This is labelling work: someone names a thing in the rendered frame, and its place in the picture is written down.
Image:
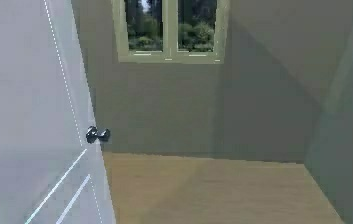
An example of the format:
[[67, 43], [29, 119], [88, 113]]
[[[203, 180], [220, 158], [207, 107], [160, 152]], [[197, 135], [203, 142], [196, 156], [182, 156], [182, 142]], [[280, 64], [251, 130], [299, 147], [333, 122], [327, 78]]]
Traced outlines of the white room door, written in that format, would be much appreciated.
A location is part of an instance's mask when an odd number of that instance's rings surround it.
[[117, 224], [71, 0], [0, 0], [0, 224]]

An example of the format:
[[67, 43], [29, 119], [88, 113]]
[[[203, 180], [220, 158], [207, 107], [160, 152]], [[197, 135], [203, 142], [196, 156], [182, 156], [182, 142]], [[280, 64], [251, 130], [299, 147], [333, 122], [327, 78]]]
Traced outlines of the pale green framed window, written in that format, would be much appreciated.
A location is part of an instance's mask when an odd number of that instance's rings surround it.
[[118, 60], [222, 64], [231, 0], [111, 0]]

